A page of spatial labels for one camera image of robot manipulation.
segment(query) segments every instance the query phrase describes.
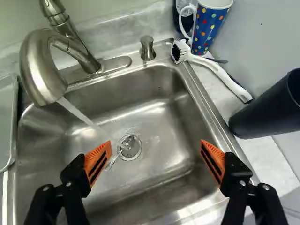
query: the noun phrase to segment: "running water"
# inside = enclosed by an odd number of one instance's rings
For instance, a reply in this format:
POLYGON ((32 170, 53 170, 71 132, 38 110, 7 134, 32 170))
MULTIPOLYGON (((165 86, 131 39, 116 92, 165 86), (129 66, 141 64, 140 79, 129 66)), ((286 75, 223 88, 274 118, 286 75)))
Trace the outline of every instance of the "running water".
POLYGON ((114 141, 117 143, 120 147, 122 147, 125 150, 129 150, 129 148, 120 143, 118 140, 115 140, 112 138, 105 130, 103 130, 101 127, 99 127, 97 124, 95 124, 93 121, 91 121, 87 116, 85 116, 81 111, 79 111, 75 106, 73 106, 68 100, 66 100, 64 97, 61 97, 57 101, 61 106, 63 106, 65 109, 67 109, 70 113, 72 113, 74 116, 85 122, 87 125, 94 128, 99 134, 109 138, 111 141, 114 141))

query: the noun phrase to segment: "black container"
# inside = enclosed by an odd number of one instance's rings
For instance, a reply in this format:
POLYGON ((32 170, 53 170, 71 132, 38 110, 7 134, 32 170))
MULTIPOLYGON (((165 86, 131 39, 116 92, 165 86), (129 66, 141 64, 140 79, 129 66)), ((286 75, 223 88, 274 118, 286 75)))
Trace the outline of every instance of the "black container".
MULTIPOLYGON (((182 26, 183 26, 185 32, 189 33, 194 24, 193 14, 186 16, 186 17, 182 16, 181 21, 182 21, 182 26)), ((179 12, 177 11, 177 8, 176 8, 176 0, 173 0, 173 22, 174 22, 177 32, 181 34, 181 30, 179 27, 179 12)))
POLYGON ((300 130, 300 68, 233 115, 229 129, 243 139, 300 130))

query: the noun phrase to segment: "cup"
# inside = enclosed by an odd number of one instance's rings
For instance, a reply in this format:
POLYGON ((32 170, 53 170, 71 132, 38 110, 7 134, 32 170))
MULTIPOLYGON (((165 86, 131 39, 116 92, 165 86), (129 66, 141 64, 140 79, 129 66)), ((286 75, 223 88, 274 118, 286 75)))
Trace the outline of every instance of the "cup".
POLYGON ((204 55, 213 43, 233 0, 198 0, 197 6, 185 6, 179 13, 179 27, 192 46, 192 54, 204 55), (185 10, 194 12, 193 36, 190 37, 182 26, 181 17, 185 10))

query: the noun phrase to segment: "mug handle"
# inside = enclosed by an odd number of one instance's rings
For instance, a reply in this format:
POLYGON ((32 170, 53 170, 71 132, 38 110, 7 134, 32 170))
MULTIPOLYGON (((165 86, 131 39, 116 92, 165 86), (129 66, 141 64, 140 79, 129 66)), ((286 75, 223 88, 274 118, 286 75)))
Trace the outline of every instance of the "mug handle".
POLYGON ((191 3, 190 3, 188 6, 183 7, 182 10, 179 12, 179 27, 180 27, 180 31, 182 32, 183 36, 184 36, 185 38, 187 38, 187 39, 188 39, 188 42, 191 44, 191 43, 192 43, 192 37, 190 37, 190 36, 186 33, 186 31, 184 30, 183 25, 182 25, 182 19, 181 19, 183 12, 184 12, 185 10, 189 9, 189 8, 190 8, 191 10, 193 10, 193 14, 194 14, 194 24, 193 24, 192 29, 195 28, 197 6, 194 6, 194 5, 191 4, 191 3))

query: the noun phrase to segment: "faucet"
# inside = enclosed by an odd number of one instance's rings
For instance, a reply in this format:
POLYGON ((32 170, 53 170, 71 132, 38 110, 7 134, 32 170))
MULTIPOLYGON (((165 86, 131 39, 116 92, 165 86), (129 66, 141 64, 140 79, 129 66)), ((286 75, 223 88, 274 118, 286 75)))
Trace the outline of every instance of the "faucet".
POLYGON ((78 36, 59 0, 39 0, 39 4, 55 31, 41 29, 27 35, 20 50, 20 72, 23 86, 33 103, 43 106, 60 99, 68 88, 51 57, 51 45, 77 59, 88 74, 100 71, 102 66, 78 36))
POLYGON ((71 40, 51 29, 31 32, 20 49, 20 74, 29 97, 39 106, 56 102, 68 88, 54 64, 51 45, 75 58, 88 74, 100 70, 98 61, 91 57, 82 42, 71 40))
POLYGON ((39 5, 44 17, 49 20, 50 26, 53 30, 59 32, 67 38, 80 41, 85 46, 83 41, 78 36, 77 30, 73 25, 70 16, 66 13, 66 9, 60 0, 39 0, 39 5))

